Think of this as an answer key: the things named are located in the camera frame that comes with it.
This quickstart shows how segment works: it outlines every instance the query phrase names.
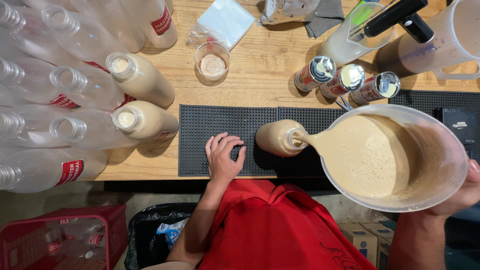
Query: pitcher handle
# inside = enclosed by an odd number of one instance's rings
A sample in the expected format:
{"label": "pitcher handle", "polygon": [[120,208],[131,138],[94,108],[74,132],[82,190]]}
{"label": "pitcher handle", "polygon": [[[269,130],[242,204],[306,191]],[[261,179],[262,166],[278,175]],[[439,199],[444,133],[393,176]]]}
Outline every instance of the pitcher handle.
{"label": "pitcher handle", "polygon": [[446,79],[446,80],[475,80],[480,78],[480,60],[477,60],[477,64],[479,66],[479,71],[475,74],[449,74],[445,73],[442,68],[437,68],[433,70],[433,74],[438,79]]}

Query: wooden table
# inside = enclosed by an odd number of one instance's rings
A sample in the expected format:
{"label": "wooden table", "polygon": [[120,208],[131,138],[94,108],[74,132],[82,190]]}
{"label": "wooden table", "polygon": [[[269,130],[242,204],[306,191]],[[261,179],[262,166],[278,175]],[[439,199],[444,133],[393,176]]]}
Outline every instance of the wooden table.
{"label": "wooden table", "polygon": [[[237,0],[255,18],[260,17],[264,1]],[[176,98],[169,111],[179,115],[179,104],[240,106],[240,107],[308,107],[339,108],[328,103],[315,92],[300,93],[294,86],[293,75],[314,56],[317,49],[334,27],[318,39],[308,38],[303,23],[286,23],[266,27],[252,26],[231,53],[230,69],[218,82],[205,80],[194,64],[195,49],[186,46],[190,27],[213,0],[175,0],[172,15],[178,29],[178,41],[170,49],[156,48],[147,41],[139,52],[169,79],[176,91]],[[347,15],[358,0],[342,0],[343,12]],[[446,7],[445,0],[430,0],[419,12],[426,19]],[[395,26],[392,40],[405,31]],[[364,70],[374,73],[371,64],[376,51],[357,60]],[[475,73],[477,65],[464,63],[451,70],[456,73]],[[438,80],[427,72],[401,80],[402,89],[445,90],[478,92],[480,79],[476,81]],[[381,100],[373,103],[386,103]],[[208,177],[178,177],[178,135],[165,142],[141,142],[135,147],[107,150],[108,166],[98,176],[89,180],[165,180],[207,179]]]}

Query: red shirt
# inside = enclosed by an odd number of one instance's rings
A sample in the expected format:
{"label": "red shirt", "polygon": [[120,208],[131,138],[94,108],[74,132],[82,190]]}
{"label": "red shirt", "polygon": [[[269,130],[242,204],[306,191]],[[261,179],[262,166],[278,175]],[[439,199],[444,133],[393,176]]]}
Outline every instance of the red shirt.
{"label": "red shirt", "polygon": [[230,183],[208,243],[201,270],[375,269],[324,206],[294,185],[268,180]]}

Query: gray cloth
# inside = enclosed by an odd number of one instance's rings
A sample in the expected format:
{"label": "gray cloth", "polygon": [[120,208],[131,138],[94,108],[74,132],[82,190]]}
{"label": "gray cloth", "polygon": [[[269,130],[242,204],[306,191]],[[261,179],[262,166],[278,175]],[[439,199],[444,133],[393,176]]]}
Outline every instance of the gray cloth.
{"label": "gray cloth", "polygon": [[308,37],[319,37],[328,29],[345,20],[341,0],[320,0],[315,17],[311,22],[305,23]]}

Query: black trash bag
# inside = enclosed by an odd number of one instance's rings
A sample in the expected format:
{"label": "black trash bag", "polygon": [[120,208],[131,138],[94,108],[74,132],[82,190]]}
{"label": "black trash bag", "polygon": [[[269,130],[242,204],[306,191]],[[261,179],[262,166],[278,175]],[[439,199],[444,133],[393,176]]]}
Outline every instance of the black trash bag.
{"label": "black trash bag", "polygon": [[170,250],[163,234],[156,234],[160,224],[175,224],[189,218],[197,203],[166,203],[138,212],[128,224],[126,270],[140,270],[164,263]]}

